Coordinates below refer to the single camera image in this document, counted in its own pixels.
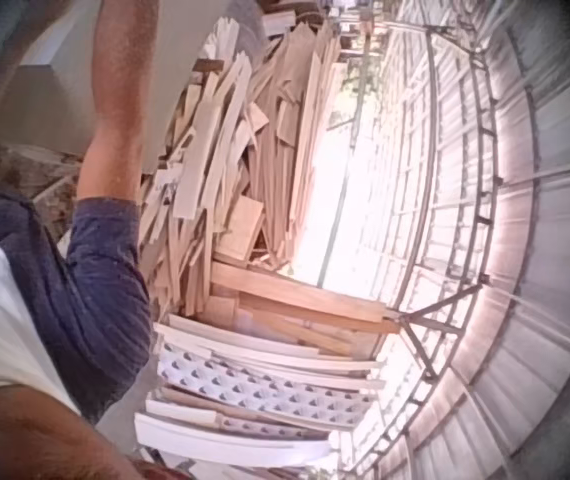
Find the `white painted trim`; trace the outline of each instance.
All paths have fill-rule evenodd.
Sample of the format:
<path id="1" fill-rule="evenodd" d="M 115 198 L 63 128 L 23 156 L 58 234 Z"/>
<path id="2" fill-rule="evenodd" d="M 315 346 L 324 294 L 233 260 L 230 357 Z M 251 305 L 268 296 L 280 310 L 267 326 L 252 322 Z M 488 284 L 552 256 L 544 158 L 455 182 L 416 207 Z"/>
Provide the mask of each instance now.
<path id="1" fill-rule="evenodd" d="M 192 335 L 173 329 L 166 325 L 154 324 L 154 330 L 165 337 L 165 341 L 172 343 L 178 347 L 198 345 L 219 353 L 222 356 L 228 356 L 237 360 L 251 359 L 259 362 L 273 363 L 276 365 L 285 365 L 289 367 L 298 367 L 314 370 L 369 370 L 372 368 L 380 368 L 382 364 L 375 361 L 344 361 L 344 360 L 325 360 L 322 356 L 317 358 L 301 358 L 289 355 L 281 355 L 277 353 L 261 352 L 244 347 L 237 347 L 215 340 Z"/>
<path id="2" fill-rule="evenodd" d="M 235 345 L 237 347 L 251 348 L 263 352 L 279 353 L 282 355 L 291 355 L 293 357 L 307 358 L 317 357 L 319 355 L 318 348 L 314 347 L 289 345 L 287 343 L 275 342 L 273 340 L 254 338 L 249 335 L 229 332 L 204 323 L 194 322 L 193 320 L 188 320 L 187 318 L 179 317 L 178 315 L 169 315 L 168 318 L 169 324 L 172 328 L 217 342 Z"/>
<path id="3" fill-rule="evenodd" d="M 138 442 L 197 460 L 246 467 L 305 465 L 330 453 L 326 440 L 260 440 L 184 427 L 137 413 Z"/>
<path id="4" fill-rule="evenodd" d="M 340 390 L 382 390 L 385 388 L 384 380 L 369 378 L 350 378 L 334 375 L 312 374 L 291 368 L 279 367 L 276 365 L 265 365 L 252 360 L 230 358 L 241 368 L 246 366 L 250 370 L 259 373 L 273 375 L 292 382 L 316 385 L 317 387 L 337 388 Z"/>

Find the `wood strip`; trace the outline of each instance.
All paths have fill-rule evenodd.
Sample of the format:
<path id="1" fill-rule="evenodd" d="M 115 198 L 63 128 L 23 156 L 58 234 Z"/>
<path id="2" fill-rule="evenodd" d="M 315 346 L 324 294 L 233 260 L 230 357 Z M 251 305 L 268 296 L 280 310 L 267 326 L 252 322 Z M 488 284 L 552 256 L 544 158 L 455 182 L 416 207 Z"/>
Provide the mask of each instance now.
<path id="1" fill-rule="evenodd" d="M 192 123 L 194 118 L 194 112 L 196 112 L 196 106 L 198 105 L 198 100 L 201 97 L 202 88 L 200 85 L 188 85 L 187 91 L 185 93 L 185 108 L 183 109 L 183 114 L 176 118 L 174 123 L 174 142 L 178 142 L 184 135 L 185 129 L 188 125 Z"/>
<path id="2" fill-rule="evenodd" d="M 385 304 L 380 302 L 349 297 L 292 282 L 286 277 L 250 272 L 218 262 L 212 268 L 212 282 L 277 302 L 366 322 L 381 322 L 385 313 Z"/>
<path id="3" fill-rule="evenodd" d="M 334 315 L 325 312 L 317 312 L 307 308 L 301 308 L 287 303 L 270 300 L 268 298 L 259 297 L 241 292 L 239 294 L 241 307 L 245 309 L 258 309 L 268 312 L 277 313 L 286 317 L 298 318 L 313 323 L 321 323 L 331 325 L 345 330 L 354 330 L 357 332 L 380 333 L 380 334 L 397 334 L 400 331 L 398 324 L 384 320 L 380 323 L 362 322 L 353 318 L 342 315 Z"/>
<path id="4" fill-rule="evenodd" d="M 314 117 L 314 106 L 316 104 L 316 94 L 318 92 L 318 81 L 320 77 L 320 60 L 317 55 L 312 55 L 312 64 L 307 81 L 305 92 L 305 103 L 303 105 L 303 115 L 300 123 L 300 135 L 298 137 L 298 147 L 296 150 L 296 168 L 294 171 L 294 184 L 292 187 L 292 208 L 290 208 L 290 220 L 295 219 L 295 212 L 298 211 L 299 195 L 302 193 L 301 183 L 303 182 L 303 172 L 307 168 L 307 156 L 309 152 L 309 141 L 312 130 L 312 119 Z"/>
<path id="5" fill-rule="evenodd" d="M 194 119 L 196 137 L 185 152 L 181 176 L 172 214 L 177 218 L 194 219 L 198 199 L 209 159 L 214 134 L 221 114 L 221 106 L 208 100 L 201 101 Z"/>
<path id="6" fill-rule="evenodd" d="M 236 82 L 236 86 L 234 88 L 232 100 L 230 101 L 225 113 L 223 125 L 221 127 L 220 135 L 216 144 L 216 149 L 214 150 L 214 157 L 212 159 L 205 187 L 203 189 L 203 198 L 201 205 L 204 208 L 213 209 L 215 206 L 216 194 L 218 193 L 221 177 L 225 169 L 225 161 L 229 153 L 232 136 L 236 130 L 236 124 L 241 113 L 241 107 L 247 95 L 247 86 L 249 84 L 249 78 L 252 73 L 252 67 L 249 63 L 249 59 L 245 55 L 238 56 L 236 62 L 234 63 L 234 66 L 232 67 L 232 70 L 236 67 L 237 64 L 239 65 L 240 69 L 238 81 Z M 217 103 L 220 102 L 221 105 L 223 103 L 222 98 L 215 99 L 215 101 Z"/>
<path id="7" fill-rule="evenodd" d="M 169 278 L 172 283 L 172 304 L 178 305 L 181 299 L 181 273 L 180 265 L 181 259 L 179 257 L 179 222 L 180 220 L 174 218 L 173 215 L 169 216 L 168 222 L 168 250 L 169 250 Z"/>
<path id="8" fill-rule="evenodd" d="M 349 342 L 345 342 L 338 338 L 330 337 L 329 335 L 292 323 L 287 319 L 287 317 L 252 308 L 248 308 L 247 311 L 252 314 L 255 321 L 263 325 L 267 325 L 272 330 L 292 336 L 325 350 L 329 350 L 330 352 L 340 353 L 347 357 L 352 353 L 352 345 Z"/>
<path id="9" fill-rule="evenodd" d="M 219 329 L 233 330 L 236 319 L 237 298 L 210 295 L 205 302 L 205 308 L 196 318 Z"/>

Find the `metal frame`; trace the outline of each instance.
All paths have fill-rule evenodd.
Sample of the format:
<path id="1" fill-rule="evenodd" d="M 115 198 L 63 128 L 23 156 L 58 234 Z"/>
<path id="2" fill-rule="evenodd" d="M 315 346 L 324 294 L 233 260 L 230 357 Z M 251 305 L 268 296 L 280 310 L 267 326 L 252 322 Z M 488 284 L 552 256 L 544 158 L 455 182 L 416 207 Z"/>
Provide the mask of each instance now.
<path id="1" fill-rule="evenodd" d="M 412 91 L 410 90 L 411 83 L 405 84 L 404 93 L 401 95 L 401 98 L 403 98 L 403 100 L 401 101 L 402 113 L 401 112 L 397 113 L 397 116 L 402 117 L 402 122 L 400 123 L 400 125 L 396 124 L 394 127 L 395 132 L 397 130 L 400 130 L 401 140 L 402 140 L 400 145 L 398 146 L 399 175 L 397 175 L 395 179 L 396 186 L 394 190 L 395 193 L 398 192 L 401 177 L 403 175 L 407 176 L 407 174 L 412 170 L 412 168 L 417 168 L 417 167 L 419 169 L 422 169 L 423 173 L 422 181 L 424 182 L 423 185 L 425 185 L 425 188 L 423 188 L 423 190 L 417 189 L 417 194 L 422 193 L 422 197 L 420 198 L 421 207 L 406 212 L 396 212 L 396 213 L 393 212 L 392 216 L 390 217 L 390 224 L 392 224 L 390 226 L 392 228 L 388 228 L 386 231 L 384 247 L 386 251 L 392 252 L 391 255 L 387 256 L 389 256 L 389 258 L 391 258 L 392 261 L 400 261 L 402 262 L 402 264 L 405 265 L 405 270 L 402 276 L 402 280 L 400 282 L 400 286 L 396 290 L 395 300 L 392 304 L 392 307 L 394 308 L 390 311 L 390 317 L 395 318 L 396 321 L 399 321 L 399 323 L 403 325 L 406 333 L 408 333 L 408 338 L 410 339 L 414 348 L 416 349 L 418 357 L 421 359 L 421 363 L 424 365 L 424 370 L 423 370 L 424 373 L 427 372 L 428 379 L 432 379 L 433 382 L 427 397 L 423 401 L 417 401 L 415 399 L 415 395 L 422 381 L 425 380 L 425 378 L 421 378 L 424 376 L 419 376 L 418 380 L 415 383 L 415 386 L 413 387 L 413 389 L 409 394 L 407 401 L 400 409 L 398 409 L 396 414 L 393 415 L 391 421 L 387 423 L 383 433 L 380 435 L 380 438 L 389 439 L 388 442 L 389 444 L 387 445 L 387 448 L 384 449 L 377 448 L 377 446 L 380 443 L 380 438 L 379 438 L 379 440 L 376 440 L 374 444 L 369 448 L 369 450 L 367 450 L 364 454 L 362 454 L 360 458 L 356 459 L 356 462 L 353 465 L 341 467 L 344 469 L 344 471 L 349 471 L 350 473 L 356 473 L 357 475 L 365 475 L 369 471 L 369 469 L 372 468 L 372 465 L 378 463 L 376 460 L 373 462 L 370 461 L 370 457 L 372 455 L 380 457 L 381 455 L 386 454 L 394 446 L 395 442 L 398 440 L 399 437 L 397 435 L 396 438 L 391 438 L 389 435 L 392 427 L 395 427 L 397 429 L 396 423 L 397 420 L 400 418 L 400 415 L 404 414 L 408 405 L 410 404 L 415 405 L 417 408 L 414 411 L 414 413 L 410 415 L 409 418 L 406 418 L 405 428 L 407 428 L 408 425 L 411 425 L 412 421 L 420 413 L 422 408 L 426 404 L 428 404 L 429 398 L 434 390 L 435 385 L 438 383 L 440 378 L 442 378 L 442 373 L 445 372 L 447 368 L 450 367 L 451 365 L 451 360 L 453 359 L 453 356 L 456 353 L 456 350 L 462 338 L 461 333 L 464 332 L 465 326 L 467 325 L 471 317 L 471 312 L 474 309 L 477 293 L 482 287 L 482 284 L 488 282 L 488 279 L 484 274 L 484 271 L 488 260 L 489 247 L 491 244 L 491 236 L 493 233 L 493 221 L 496 211 L 498 187 L 502 183 L 501 179 L 498 178 L 495 174 L 495 172 L 497 171 L 497 155 L 498 155 L 496 122 L 495 122 L 496 101 L 492 97 L 491 85 L 489 83 L 489 70 L 487 68 L 487 64 L 485 63 L 483 53 L 482 51 L 476 51 L 474 47 L 475 45 L 474 32 L 472 32 L 471 34 L 465 33 L 464 29 L 461 28 L 462 26 L 461 25 L 458 26 L 459 28 L 457 31 L 464 32 L 463 42 L 465 41 L 467 42 L 466 45 L 462 45 L 461 43 L 458 43 L 456 40 L 454 40 L 454 37 L 451 35 L 452 33 L 454 33 L 454 30 L 451 28 L 448 29 L 439 28 L 437 30 L 438 27 L 425 25 L 419 29 L 416 28 L 416 25 L 412 24 L 401 25 L 399 22 L 393 22 L 393 23 L 394 25 L 392 25 L 392 23 L 388 23 L 388 26 L 390 26 L 391 28 L 402 29 L 404 31 L 411 31 L 413 33 L 424 35 L 424 38 L 427 43 L 425 54 L 427 57 L 426 60 L 428 65 L 429 77 L 427 82 L 424 85 L 421 85 L 418 93 L 420 94 L 420 92 L 427 86 L 427 83 L 429 83 L 429 88 L 430 88 L 429 97 L 431 105 L 429 109 L 429 115 L 421 115 L 418 120 L 414 120 L 414 110 L 407 108 L 409 101 L 407 97 L 407 92 Z M 403 43 L 402 45 L 403 46 L 402 63 L 403 63 L 403 72 L 404 72 L 403 75 L 404 78 L 407 79 L 408 77 L 407 66 L 409 63 L 407 61 L 409 58 L 407 38 L 405 35 L 401 35 L 396 38 L 393 37 L 390 40 L 390 43 L 391 42 L 396 42 L 396 43 L 390 45 L 390 48 L 392 48 L 393 46 L 397 46 L 398 43 L 397 38 L 399 38 L 399 40 L 402 40 Z M 466 59 L 465 60 L 466 65 L 461 65 L 462 61 L 459 61 L 456 64 L 453 78 L 451 79 L 452 83 L 447 86 L 438 84 L 439 79 L 438 79 L 437 68 L 442 63 L 444 63 L 445 53 L 443 53 L 443 51 L 438 53 L 435 52 L 433 48 L 434 45 L 432 43 L 435 38 L 437 38 L 438 41 L 443 40 L 445 42 L 444 48 L 450 48 L 451 50 L 454 50 L 456 52 L 456 55 L 458 55 L 459 59 L 461 58 Z M 415 62 L 415 67 L 411 74 L 411 77 L 413 79 L 420 78 L 420 75 L 423 74 L 422 70 L 423 63 L 424 61 L 422 59 L 420 59 L 418 62 Z M 443 101 L 443 99 L 446 97 L 445 91 L 447 91 L 447 93 L 449 94 L 452 91 L 451 90 L 452 86 L 459 85 L 459 91 L 461 95 L 461 105 L 462 108 L 464 108 L 465 99 L 463 97 L 463 89 L 461 86 L 462 85 L 461 82 L 462 79 L 465 78 L 466 76 L 471 77 L 471 82 L 473 86 L 473 95 L 474 95 L 473 108 L 475 111 L 467 112 L 467 115 L 464 115 L 465 112 L 462 112 L 463 117 L 469 117 L 469 119 L 465 121 L 466 119 L 463 118 L 463 121 L 465 123 L 458 131 L 454 132 L 453 134 L 450 134 L 448 139 L 446 139 L 446 141 L 438 142 L 439 138 L 438 102 Z M 485 95 L 482 95 L 481 87 L 484 88 L 483 93 L 485 93 Z M 417 98 L 420 99 L 420 95 L 417 96 L 415 94 L 412 94 L 412 97 L 414 97 L 410 98 L 412 102 L 415 101 Z M 412 158 L 411 149 L 413 148 L 412 145 L 414 142 L 412 142 L 411 136 L 414 133 L 418 133 L 416 131 L 416 128 L 420 126 L 422 122 L 426 120 L 426 118 L 429 118 L 428 156 L 425 162 L 422 161 L 418 163 L 414 162 L 413 167 L 409 167 L 409 164 L 407 164 L 406 166 L 406 163 L 403 163 L 405 156 L 407 156 L 408 160 Z M 413 125 L 413 128 L 411 128 L 409 132 L 407 132 L 409 140 L 404 138 L 405 132 L 407 130 L 406 124 L 408 122 L 410 125 Z M 445 272 L 439 273 L 437 271 L 434 271 L 434 273 L 437 273 L 445 280 L 441 290 L 440 300 L 437 301 L 435 304 L 425 307 L 423 309 L 419 309 L 416 312 L 410 312 L 405 314 L 400 313 L 399 315 L 398 309 L 400 308 L 401 305 L 403 305 L 403 302 L 406 301 L 406 296 L 408 292 L 411 291 L 409 287 L 412 284 L 411 282 L 412 278 L 415 278 L 414 283 L 416 283 L 416 279 L 418 278 L 416 275 L 414 275 L 414 272 L 416 272 L 416 274 L 421 274 L 421 272 L 426 271 L 426 267 L 421 264 L 421 261 L 419 259 L 422 257 L 422 255 L 424 255 L 424 252 L 426 251 L 426 244 L 429 241 L 429 236 L 431 233 L 431 219 L 433 216 L 433 212 L 438 208 L 448 208 L 443 205 L 443 203 L 445 202 L 437 201 L 436 199 L 434 200 L 431 199 L 433 195 L 431 187 L 432 187 L 432 182 L 434 181 L 433 178 L 434 169 L 439 168 L 440 162 L 442 160 L 441 158 L 442 148 L 446 146 L 447 143 L 450 142 L 452 139 L 453 140 L 456 140 L 457 138 L 462 139 L 464 142 L 464 148 L 463 148 L 464 154 L 461 161 L 461 168 L 463 168 L 463 170 L 466 171 L 466 169 L 469 168 L 468 163 L 471 161 L 471 158 L 468 156 L 467 149 L 465 148 L 465 146 L 467 144 L 468 136 L 474 134 L 476 135 L 476 140 L 477 140 L 477 153 L 475 160 L 478 162 L 478 166 L 476 167 L 477 168 L 476 182 L 475 182 L 476 187 L 474 194 L 471 197 L 468 194 L 466 194 L 467 187 L 464 185 L 465 180 L 463 180 L 460 183 L 461 200 L 448 202 L 451 203 L 451 207 L 458 208 L 459 221 L 457 222 L 457 225 L 455 227 L 456 232 L 462 232 L 463 228 L 469 228 L 469 233 L 467 234 L 466 242 L 465 241 L 461 242 L 461 234 L 456 233 L 454 235 L 455 240 L 452 245 L 452 253 L 447 262 Z M 405 146 L 406 140 L 409 141 L 409 146 L 407 147 Z M 490 166 L 491 171 L 485 173 L 483 168 L 484 167 L 483 163 L 487 161 L 490 162 L 488 165 Z M 400 197 L 403 198 L 404 201 L 407 200 L 407 198 L 405 198 L 406 192 L 404 190 L 406 186 L 407 186 L 406 183 L 402 185 L 403 191 Z M 392 199 L 392 210 L 396 208 L 397 197 L 398 194 L 395 194 L 394 198 Z M 473 205 L 472 224 L 463 225 L 462 221 L 463 209 L 466 206 L 472 206 L 472 205 Z M 408 215 L 408 214 L 411 214 L 412 217 L 415 217 L 417 212 L 419 214 L 418 224 L 415 225 L 414 228 L 412 228 L 412 230 L 415 231 L 414 234 L 412 235 L 411 244 L 408 246 L 409 255 L 403 256 L 402 258 L 398 258 L 393 254 L 393 252 L 396 250 L 396 242 L 398 239 L 398 228 L 400 225 L 400 220 L 398 217 L 400 217 L 400 215 Z M 397 217 L 395 221 L 396 222 L 395 226 L 393 225 L 392 221 L 392 218 L 394 216 Z M 479 238 L 478 237 L 480 231 L 479 229 L 481 228 L 483 229 L 484 239 L 482 239 L 481 245 L 478 246 L 476 244 L 478 243 L 477 238 Z M 391 248 L 387 248 L 388 240 L 390 239 L 392 245 Z M 467 248 L 467 252 L 465 253 L 464 256 L 464 261 L 462 265 L 461 264 L 457 265 L 454 262 L 455 251 L 457 249 L 464 249 L 464 248 Z M 480 261 L 478 263 L 477 268 L 472 270 L 471 263 L 474 254 L 478 255 L 478 259 Z M 455 266 L 459 270 L 457 275 L 454 275 L 452 273 Z M 445 292 L 447 291 L 447 289 L 451 290 L 452 286 L 455 287 L 454 294 L 446 297 Z M 467 311 L 464 313 L 464 320 L 462 322 L 462 326 L 457 327 L 451 325 L 451 322 L 453 321 L 454 315 L 456 313 L 456 308 L 458 306 L 458 303 L 460 302 L 460 300 L 468 296 L 471 298 L 471 301 L 467 306 Z M 432 313 L 446 306 L 451 306 L 451 308 L 449 310 L 449 313 L 447 314 L 447 319 L 445 320 L 445 322 L 441 322 L 433 318 L 424 317 L 424 315 L 431 315 Z M 421 343 L 422 341 L 425 340 L 425 338 L 423 338 L 422 340 L 419 339 L 412 331 L 410 324 L 420 325 L 431 331 L 439 332 L 439 339 L 437 345 L 434 348 L 434 351 L 432 352 L 431 355 L 427 354 Z M 453 346 L 446 359 L 446 363 L 442 367 L 439 374 L 434 370 L 433 361 L 436 358 L 439 349 L 444 344 L 446 336 L 448 334 L 449 335 L 454 334 L 457 336 L 457 338 L 454 341 Z"/>

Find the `wooden board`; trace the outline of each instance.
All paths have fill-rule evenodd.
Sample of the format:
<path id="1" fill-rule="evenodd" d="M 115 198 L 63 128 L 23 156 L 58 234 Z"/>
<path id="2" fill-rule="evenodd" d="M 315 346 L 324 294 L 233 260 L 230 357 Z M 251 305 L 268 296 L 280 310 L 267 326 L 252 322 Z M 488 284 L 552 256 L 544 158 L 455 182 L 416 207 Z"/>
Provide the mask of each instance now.
<path id="1" fill-rule="evenodd" d="M 294 171 L 294 185 L 292 188 L 292 203 L 290 208 L 290 220 L 296 218 L 299 195 L 304 182 L 303 174 L 307 169 L 309 142 L 312 134 L 312 120 L 314 118 L 314 107 L 316 105 L 316 95 L 318 93 L 318 81 L 320 78 L 321 62 L 316 55 L 312 55 L 312 65 L 305 92 L 305 103 L 303 104 L 303 115 L 301 116 L 300 135 L 298 137 L 298 148 L 296 150 L 296 169 Z"/>
<path id="2" fill-rule="evenodd" d="M 400 331 L 398 324 L 384 320 L 380 323 L 362 322 L 353 318 L 342 315 L 334 315 L 325 312 L 317 312 L 307 308 L 301 308 L 287 303 L 270 300 L 268 298 L 258 297 L 247 293 L 240 293 L 240 305 L 246 309 L 258 309 L 268 312 L 277 313 L 286 317 L 307 320 L 312 323 L 321 323 L 331 325 L 345 330 L 354 330 L 357 332 L 380 333 L 380 334 L 396 334 Z"/>
<path id="3" fill-rule="evenodd" d="M 380 302 L 349 297 L 292 282 L 286 277 L 250 272 L 219 262 L 213 264 L 212 282 L 277 302 L 366 322 L 381 322 L 385 314 L 385 304 Z"/>
<path id="4" fill-rule="evenodd" d="M 194 116 L 196 137 L 185 152 L 181 176 L 172 214 L 177 218 L 193 220 L 196 217 L 198 199 L 209 159 L 214 135 L 221 114 L 221 106 L 209 100 L 202 100 Z"/>
<path id="5" fill-rule="evenodd" d="M 205 302 L 205 309 L 197 315 L 201 322 L 225 330 L 234 329 L 238 299 L 210 295 Z"/>
<path id="6" fill-rule="evenodd" d="M 241 195 L 232 209 L 227 231 L 214 249 L 214 258 L 231 259 L 236 265 L 245 266 L 252 253 L 261 227 L 263 204 Z"/>
<path id="7" fill-rule="evenodd" d="M 267 325 L 272 330 L 297 338 L 305 343 L 316 345 L 330 352 L 350 356 L 352 345 L 338 338 L 330 337 L 309 328 L 305 328 L 288 320 L 288 317 L 264 310 L 247 309 L 255 321 Z"/>

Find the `stacked lumber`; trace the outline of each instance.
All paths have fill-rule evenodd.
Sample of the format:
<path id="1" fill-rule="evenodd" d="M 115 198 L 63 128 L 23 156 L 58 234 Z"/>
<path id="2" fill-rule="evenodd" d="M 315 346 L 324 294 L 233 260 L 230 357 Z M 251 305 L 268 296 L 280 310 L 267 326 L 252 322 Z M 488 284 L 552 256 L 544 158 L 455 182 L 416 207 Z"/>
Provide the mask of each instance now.
<path id="1" fill-rule="evenodd" d="M 273 41 L 253 72 L 221 19 L 181 92 L 140 203 L 140 269 L 161 315 L 208 309 L 212 261 L 275 270 L 296 249 L 312 158 L 344 66 L 325 24 Z"/>
<path id="2" fill-rule="evenodd" d="M 335 63 L 340 44 L 327 23 L 318 34 L 299 24 L 257 69 L 249 99 L 267 126 L 250 146 L 250 197 L 265 206 L 266 261 L 289 263 L 313 183 L 312 159 L 326 129 L 346 66 Z"/>

